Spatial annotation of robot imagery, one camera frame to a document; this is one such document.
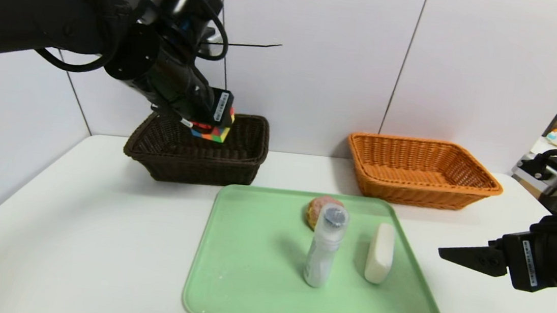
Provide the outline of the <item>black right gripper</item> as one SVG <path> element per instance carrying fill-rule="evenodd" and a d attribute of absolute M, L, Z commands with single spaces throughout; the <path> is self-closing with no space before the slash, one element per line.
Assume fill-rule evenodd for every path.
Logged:
<path fill-rule="evenodd" d="M 518 291 L 557 288 L 557 235 L 533 232 L 506 234 L 487 246 L 439 248 L 440 258 L 491 277 L 510 273 Z"/>

